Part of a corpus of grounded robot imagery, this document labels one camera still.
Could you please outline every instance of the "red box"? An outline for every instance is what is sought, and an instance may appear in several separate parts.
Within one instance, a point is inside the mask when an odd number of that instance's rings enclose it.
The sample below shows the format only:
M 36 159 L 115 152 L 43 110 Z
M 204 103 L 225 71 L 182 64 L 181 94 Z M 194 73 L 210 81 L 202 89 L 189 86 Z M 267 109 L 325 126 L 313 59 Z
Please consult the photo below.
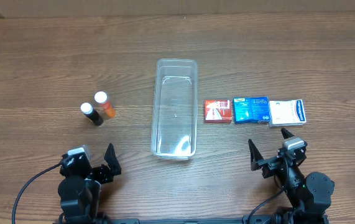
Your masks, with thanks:
M 231 100 L 205 100 L 205 123 L 231 123 Z

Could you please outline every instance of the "orange bottle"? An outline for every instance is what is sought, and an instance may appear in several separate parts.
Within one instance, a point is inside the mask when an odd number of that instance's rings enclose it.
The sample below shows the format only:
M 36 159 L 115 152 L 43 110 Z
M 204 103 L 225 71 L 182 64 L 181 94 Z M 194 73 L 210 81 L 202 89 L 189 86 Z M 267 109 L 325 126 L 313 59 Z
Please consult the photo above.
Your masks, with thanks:
M 105 113 L 107 113 L 110 118 L 115 117 L 115 110 L 111 106 L 111 103 L 109 102 L 107 94 L 105 92 L 99 91 L 98 93 L 96 93 L 95 101 L 101 105 Z

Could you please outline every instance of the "plastic bin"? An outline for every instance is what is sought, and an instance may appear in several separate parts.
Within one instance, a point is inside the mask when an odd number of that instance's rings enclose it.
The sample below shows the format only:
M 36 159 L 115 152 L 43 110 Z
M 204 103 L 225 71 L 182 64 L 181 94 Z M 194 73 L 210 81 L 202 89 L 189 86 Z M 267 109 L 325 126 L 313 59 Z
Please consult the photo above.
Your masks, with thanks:
M 198 66 L 194 60 L 157 64 L 151 151 L 166 159 L 189 159 L 196 151 Z

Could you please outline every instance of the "black bottle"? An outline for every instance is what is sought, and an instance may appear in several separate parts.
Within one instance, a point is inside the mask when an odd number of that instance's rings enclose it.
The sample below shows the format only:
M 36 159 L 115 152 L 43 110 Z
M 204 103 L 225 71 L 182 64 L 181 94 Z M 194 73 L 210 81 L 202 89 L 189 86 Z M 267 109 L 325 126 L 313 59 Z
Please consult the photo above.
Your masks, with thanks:
M 95 125 L 100 126 L 103 123 L 103 119 L 100 114 L 98 114 L 89 103 L 83 103 L 80 106 L 80 109 L 82 110 L 83 114 L 85 114 L 86 117 L 88 117 Z

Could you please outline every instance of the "small box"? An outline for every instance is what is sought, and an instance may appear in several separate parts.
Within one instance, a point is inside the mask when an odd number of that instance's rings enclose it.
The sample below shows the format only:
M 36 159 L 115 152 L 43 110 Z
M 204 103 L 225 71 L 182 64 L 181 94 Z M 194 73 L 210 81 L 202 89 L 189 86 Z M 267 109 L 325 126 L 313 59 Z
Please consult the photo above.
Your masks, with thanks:
M 303 100 L 270 101 L 270 127 L 306 123 Z
M 269 99 L 264 97 L 234 98 L 236 124 L 270 121 Z
M 230 100 L 205 100 L 205 123 L 231 123 Z

